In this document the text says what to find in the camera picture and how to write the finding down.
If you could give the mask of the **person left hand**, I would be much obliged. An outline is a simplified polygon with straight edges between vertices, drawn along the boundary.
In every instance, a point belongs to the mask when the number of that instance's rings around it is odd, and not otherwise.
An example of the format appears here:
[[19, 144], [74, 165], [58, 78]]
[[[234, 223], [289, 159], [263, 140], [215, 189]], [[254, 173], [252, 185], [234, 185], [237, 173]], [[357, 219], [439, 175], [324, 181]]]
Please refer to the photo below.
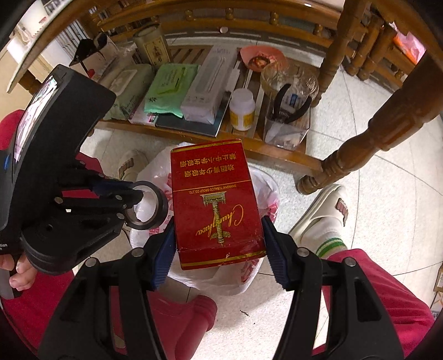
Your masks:
[[30, 289], [34, 284], [38, 270], [30, 264], [30, 261], [24, 253], [17, 261], [15, 261], [10, 254], [1, 255], [0, 264], [3, 270], [16, 270], [17, 273], [12, 275], [9, 280], [9, 284], [13, 289], [23, 291]]

